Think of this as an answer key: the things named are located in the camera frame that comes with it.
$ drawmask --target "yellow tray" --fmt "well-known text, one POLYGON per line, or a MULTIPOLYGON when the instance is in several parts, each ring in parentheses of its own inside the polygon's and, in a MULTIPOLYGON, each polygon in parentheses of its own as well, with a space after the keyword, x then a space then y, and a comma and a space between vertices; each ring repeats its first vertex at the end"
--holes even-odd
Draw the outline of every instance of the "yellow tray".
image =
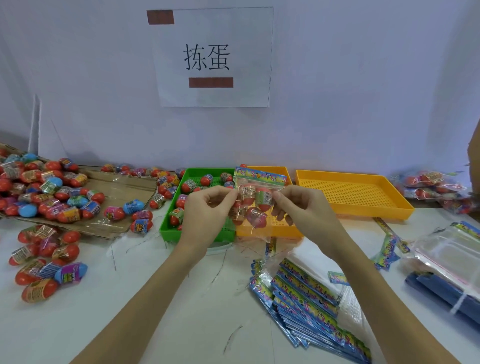
POLYGON ((341 215, 407 220, 415 210, 384 176, 297 170, 297 185, 322 190, 341 215))
MULTIPOLYGON (((287 186, 289 184, 292 184, 292 179, 290 178, 290 175, 288 174, 288 169, 286 167, 258 167, 258 166, 248 166, 248 168, 251 168, 253 170, 262 170, 264 172, 269 172, 269 173, 275 173, 275 174, 281 174, 283 176, 287 176, 287 186)), ((271 216, 270 213, 272 210, 267 212, 268 220, 267 220, 267 226, 272 226, 272 228, 266 228, 264 229, 265 231, 265 236, 275 236, 278 238, 301 238, 303 235, 302 233, 297 229, 296 226, 289 226, 285 220, 283 221, 277 221, 275 217, 271 216)), ((255 236, 263 236, 262 235, 262 229, 255 230, 255 236)), ((245 220, 245 222, 241 226, 237 226, 237 236, 252 236, 252 226, 250 223, 245 220)))

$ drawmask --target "plastic basket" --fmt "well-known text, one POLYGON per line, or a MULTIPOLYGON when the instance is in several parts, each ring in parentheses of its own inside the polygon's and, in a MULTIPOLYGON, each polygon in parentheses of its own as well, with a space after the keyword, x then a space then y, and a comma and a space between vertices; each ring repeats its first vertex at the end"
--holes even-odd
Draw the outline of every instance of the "plastic basket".
MULTIPOLYGON (((168 208, 167 215, 163 219, 162 225, 160 226, 160 234, 162 238, 166 242, 173 242, 178 243, 181 236, 181 231, 178 231, 176 227, 170 225, 170 219, 168 214, 175 209, 175 202, 177 201, 178 197, 181 195, 181 186, 182 184, 188 180, 192 179, 197 183, 198 186, 200 185, 200 179, 206 175, 211 174, 213 176, 213 182, 211 187, 217 185, 223 185, 220 181, 220 175, 223 172, 227 172, 233 175, 235 169, 233 168, 188 168, 183 175, 183 178, 180 181, 180 186, 178 190, 175 192, 175 195, 172 198, 172 203, 168 208)), ((235 240, 235 225, 230 219, 227 219, 222 231, 218 234, 215 238, 215 242, 230 242, 232 243, 235 240)))
POLYGON ((384 176, 298 170, 297 184, 322 190, 341 215, 407 220, 415 210, 384 176))
MULTIPOLYGON (((269 173, 276 173, 276 174, 281 174, 283 176, 287 176, 287 184, 292 184, 292 179, 290 178, 290 175, 288 174, 288 169, 286 167, 265 167, 265 166, 248 166, 248 168, 252 168, 253 170, 261 170, 269 173)), ((265 229, 265 233, 268 232, 268 235, 270 233, 272 236, 275 237, 281 237, 281 238, 301 238, 303 235, 302 233, 297 229, 296 226, 289 226, 286 222, 285 219, 283 221, 277 221, 276 218, 272 217, 270 213, 272 210, 267 212, 268 216, 268 224, 272 225, 272 229, 265 229)), ((252 235, 252 226, 250 223, 245 220, 244 223, 241 226, 237 226, 237 236, 251 236, 252 235)))

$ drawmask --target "person's left hand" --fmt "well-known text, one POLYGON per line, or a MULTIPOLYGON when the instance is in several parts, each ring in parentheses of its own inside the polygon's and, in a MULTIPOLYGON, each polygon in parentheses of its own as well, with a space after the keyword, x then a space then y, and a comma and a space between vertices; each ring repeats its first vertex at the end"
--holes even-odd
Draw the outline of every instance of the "person's left hand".
POLYGON ((223 186, 191 193, 185 204, 181 239, 176 249, 192 254, 199 262, 222 230, 238 191, 223 186))

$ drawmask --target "hand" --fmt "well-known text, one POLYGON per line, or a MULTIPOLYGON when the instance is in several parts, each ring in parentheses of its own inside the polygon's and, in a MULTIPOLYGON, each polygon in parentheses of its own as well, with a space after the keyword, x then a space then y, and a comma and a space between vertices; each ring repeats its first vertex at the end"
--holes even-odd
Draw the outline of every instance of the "hand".
POLYGON ((300 232, 330 259, 337 260, 342 249, 354 244, 322 191, 290 185, 274 192, 273 198, 272 216, 282 221, 288 214, 285 217, 287 224, 292 226, 295 223, 300 232))
POLYGON ((185 204, 181 239, 176 249, 192 254, 191 257, 198 263, 225 225, 237 196, 236 189, 223 186, 190 194, 185 204))

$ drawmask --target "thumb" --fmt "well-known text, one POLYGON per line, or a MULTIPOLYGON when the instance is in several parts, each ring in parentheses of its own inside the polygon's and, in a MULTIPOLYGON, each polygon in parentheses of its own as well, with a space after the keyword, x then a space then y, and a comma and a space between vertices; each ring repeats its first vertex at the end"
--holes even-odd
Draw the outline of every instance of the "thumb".
POLYGON ((216 208, 220 209, 225 216, 228 215, 230 209, 237 200, 238 195, 239 193, 236 189, 231 190, 228 195, 225 196, 222 203, 216 208))
POLYGON ((286 197, 279 191, 273 192, 273 199, 283 211, 290 215, 292 219, 295 219, 295 217, 298 215, 299 210, 301 210, 298 206, 291 202, 288 197, 286 197))

